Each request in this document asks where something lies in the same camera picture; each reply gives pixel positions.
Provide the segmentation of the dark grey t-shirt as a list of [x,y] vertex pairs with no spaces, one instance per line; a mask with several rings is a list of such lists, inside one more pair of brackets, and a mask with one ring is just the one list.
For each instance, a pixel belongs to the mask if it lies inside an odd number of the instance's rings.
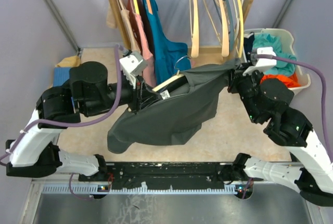
[[202,123],[215,117],[219,94],[228,85],[231,70],[240,59],[224,64],[206,64],[182,71],[185,83],[169,98],[132,113],[125,110],[107,135],[107,148],[121,154],[134,143],[152,146],[184,145],[201,129]]

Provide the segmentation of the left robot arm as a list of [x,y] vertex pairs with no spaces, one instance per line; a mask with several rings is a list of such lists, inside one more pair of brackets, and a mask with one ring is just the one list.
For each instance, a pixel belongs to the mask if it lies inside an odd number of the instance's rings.
[[53,143],[65,129],[83,126],[81,115],[97,116],[124,104],[133,113],[153,103],[161,96],[139,75],[130,83],[122,71],[118,82],[107,83],[107,68],[89,61],[69,70],[69,79],[61,86],[42,93],[32,117],[16,140],[7,140],[9,177],[42,178],[54,173],[74,173],[93,177],[98,181],[108,175],[102,155],[78,155],[61,150]]

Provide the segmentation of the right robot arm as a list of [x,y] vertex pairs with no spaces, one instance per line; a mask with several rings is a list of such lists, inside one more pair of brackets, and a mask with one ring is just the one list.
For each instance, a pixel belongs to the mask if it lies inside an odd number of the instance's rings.
[[263,132],[302,165],[277,165],[239,153],[233,162],[233,176],[274,182],[295,190],[312,204],[331,207],[332,162],[308,118],[290,107],[294,93],[276,78],[262,80],[263,73],[257,69],[244,74],[247,68],[247,64],[241,64],[230,70],[227,91],[238,93],[250,121],[267,122]]

